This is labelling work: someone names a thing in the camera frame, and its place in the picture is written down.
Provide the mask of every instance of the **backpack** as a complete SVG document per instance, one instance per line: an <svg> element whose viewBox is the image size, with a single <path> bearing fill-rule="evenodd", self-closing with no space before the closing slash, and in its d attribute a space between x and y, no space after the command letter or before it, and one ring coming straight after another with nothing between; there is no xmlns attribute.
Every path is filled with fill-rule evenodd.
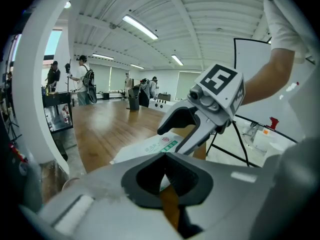
<svg viewBox="0 0 320 240"><path fill-rule="evenodd" d="M90 68L90 70L87 69L85 65L83 65L86 69L86 73L82 79L83 85L87 87L87 94L89 96L89 99L92 103L97 103L97 95L95 90L95 73Z"/></svg>

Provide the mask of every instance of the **white t-shirt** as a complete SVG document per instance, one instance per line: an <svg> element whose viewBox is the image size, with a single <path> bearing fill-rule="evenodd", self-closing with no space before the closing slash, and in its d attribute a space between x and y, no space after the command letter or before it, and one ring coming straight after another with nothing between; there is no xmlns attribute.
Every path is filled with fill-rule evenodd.
<svg viewBox="0 0 320 240"><path fill-rule="evenodd" d="M76 92L80 93L80 92L85 92L87 91L87 87L84 86L83 83L83 79L87 73L87 70L90 70L90 67L87 64L83 64L82 66L79 66L76 73L75 73L75 78L78 78L79 81L77 83L77 87L76 87Z"/></svg>

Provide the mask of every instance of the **white ceiling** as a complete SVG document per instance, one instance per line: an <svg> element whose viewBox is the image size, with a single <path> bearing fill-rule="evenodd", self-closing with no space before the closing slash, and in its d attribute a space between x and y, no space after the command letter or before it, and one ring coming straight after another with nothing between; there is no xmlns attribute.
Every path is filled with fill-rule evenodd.
<svg viewBox="0 0 320 240"><path fill-rule="evenodd" d="M158 39L123 21L125 15L144 24ZM145 70L205 69L213 62L233 67L234 38L269 39L263 0L81 0L74 18L75 56L114 57L94 60L126 69L129 64Z"/></svg>

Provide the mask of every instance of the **wooden table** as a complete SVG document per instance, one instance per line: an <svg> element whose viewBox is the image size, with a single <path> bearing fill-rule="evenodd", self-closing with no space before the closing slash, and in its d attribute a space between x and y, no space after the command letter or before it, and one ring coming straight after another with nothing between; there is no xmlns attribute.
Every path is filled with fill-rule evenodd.
<svg viewBox="0 0 320 240"><path fill-rule="evenodd" d="M112 101L72 108L75 138L87 173L109 165L121 148L157 134L163 112L143 106L140 110L131 111L127 107L125 101ZM186 137L193 127L189 125L172 131ZM194 157L206 159L206 143L194 152ZM162 191L160 198L164 214L177 228L180 211L173 187Z"/></svg>

